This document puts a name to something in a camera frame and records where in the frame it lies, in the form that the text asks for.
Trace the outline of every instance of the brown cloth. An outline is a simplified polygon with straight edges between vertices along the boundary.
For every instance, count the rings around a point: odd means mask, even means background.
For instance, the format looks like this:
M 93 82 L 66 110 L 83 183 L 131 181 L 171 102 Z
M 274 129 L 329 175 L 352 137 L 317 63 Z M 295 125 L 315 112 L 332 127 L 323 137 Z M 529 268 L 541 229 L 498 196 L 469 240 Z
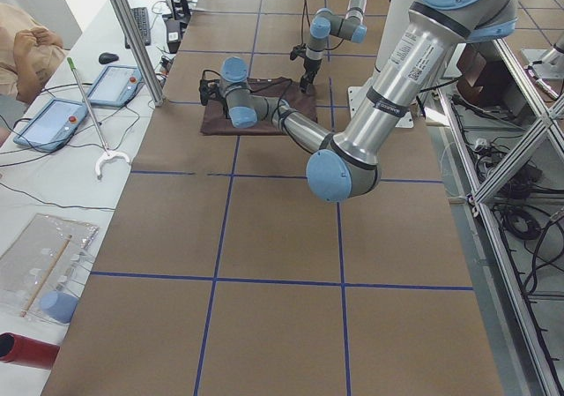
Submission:
M 283 99 L 290 104 L 290 107 L 298 110 L 310 120 L 317 122 L 315 89 L 312 86 L 309 87 L 307 93 L 302 93 L 300 87 L 295 82 L 292 82 L 286 90 L 289 85 L 289 78 L 249 78 L 248 82 L 250 88 L 254 90 L 266 87 L 264 90 L 253 93 L 254 95 L 278 98 L 283 94 Z M 233 127 L 231 120 L 226 118 L 221 103 L 217 101 L 210 101 L 205 107 L 204 120 L 202 121 L 200 132 L 208 136 L 271 136 L 284 134 L 274 127 L 270 121 L 259 121 L 253 127 L 237 129 Z

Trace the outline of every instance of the person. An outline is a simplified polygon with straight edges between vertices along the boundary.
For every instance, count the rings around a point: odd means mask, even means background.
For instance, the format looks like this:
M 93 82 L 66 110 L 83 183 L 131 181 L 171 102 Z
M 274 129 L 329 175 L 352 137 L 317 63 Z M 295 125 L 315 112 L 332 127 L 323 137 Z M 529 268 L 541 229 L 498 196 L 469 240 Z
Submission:
M 0 94 L 32 103 L 64 58 L 58 34 L 25 11 L 0 4 Z M 7 134 L 0 130 L 0 145 Z

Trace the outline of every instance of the brown paper covered table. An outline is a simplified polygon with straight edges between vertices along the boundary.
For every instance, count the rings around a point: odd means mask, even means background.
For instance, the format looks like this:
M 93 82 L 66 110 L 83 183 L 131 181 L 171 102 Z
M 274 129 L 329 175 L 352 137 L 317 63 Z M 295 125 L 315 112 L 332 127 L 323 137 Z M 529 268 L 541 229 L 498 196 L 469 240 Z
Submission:
M 385 143 L 375 191 L 336 205 L 288 137 L 199 133 L 202 69 L 238 55 L 252 77 L 301 76 L 302 5 L 200 0 L 44 396 L 502 394 L 422 121 Z M 328 129 L 387 10 L 370 0 L 366 42 L 323 59 Z

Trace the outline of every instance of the computer mouse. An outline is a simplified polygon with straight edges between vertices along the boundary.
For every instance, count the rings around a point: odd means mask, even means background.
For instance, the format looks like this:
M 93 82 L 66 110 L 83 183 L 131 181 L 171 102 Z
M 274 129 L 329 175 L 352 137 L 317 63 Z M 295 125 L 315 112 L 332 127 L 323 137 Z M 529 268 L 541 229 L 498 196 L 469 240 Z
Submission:
M 118 59 L 120 59 L 118 55 L 110 54 L 109 52 L 103 52 L 98 56 L 98 62 L 102 65 L 112 63 Z

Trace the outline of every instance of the tablet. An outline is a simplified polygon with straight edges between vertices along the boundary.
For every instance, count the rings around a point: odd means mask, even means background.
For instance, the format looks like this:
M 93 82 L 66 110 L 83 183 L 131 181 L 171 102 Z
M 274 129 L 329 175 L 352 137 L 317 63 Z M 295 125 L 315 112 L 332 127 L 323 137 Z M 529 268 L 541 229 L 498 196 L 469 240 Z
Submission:
M 66 145 L 87 114 L 84 103 L 54 98 L 27 123 L 14 143 L 53 152 Z
M 88 90 L 93 106 L 121 108 L 135 96 L 141 82 L 137 67 L 107 65 Z

